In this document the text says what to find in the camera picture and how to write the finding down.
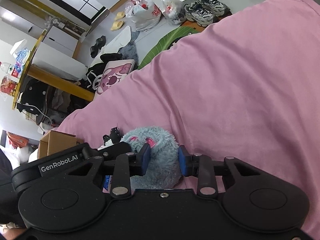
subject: cardboard box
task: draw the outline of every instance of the cardboard box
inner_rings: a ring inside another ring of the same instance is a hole
[[[40,140],[38,159],[69,149],[81,143],[83,143],[83,140],[76,138],[75,135],[51,130]]]

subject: gray sneaker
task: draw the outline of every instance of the gray sneaker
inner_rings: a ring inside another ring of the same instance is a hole
[[[207,27],[209,24],[219,21],[211,9],[205,9],[197,2],[193,2],[191,5],[186,4],[184,9],[186,11],[186,18],[190,22],[197,22],[200,26]]]
[[[218,0],[199,0],[206,9],[211,9],[216,16],[222,16],[230,12],[230,8]]]

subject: yellow slipper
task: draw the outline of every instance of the yellow slipper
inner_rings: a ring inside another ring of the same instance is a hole
[[[119,30],[123,24],[124,24],[124,21],[114,22],[110,30],[112,31]]]
[[[122,19],[125,16],[125,12],[118,12],[115,17],[115,21]]]

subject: blue fluffy plush toy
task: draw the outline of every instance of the blue fluffy plush toy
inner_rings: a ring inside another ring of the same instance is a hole
[[[141,127],[125,134],[121,141],[131,145],[137,153],[145,143],[151,146],[151,157],[145,176],[131,177],[132,189],[169,189],[178,183],[181,171],[178,143],[174,136],[161,127]]]

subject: pink bed sheet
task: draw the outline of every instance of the pink bed sheet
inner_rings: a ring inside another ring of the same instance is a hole
[[[99,147],[112,127],[158,125],[191,153],[233,155],[303,189],[303,230],[320,239],[319,13],[313,0],[246,8],[181,39],[58,130]]]

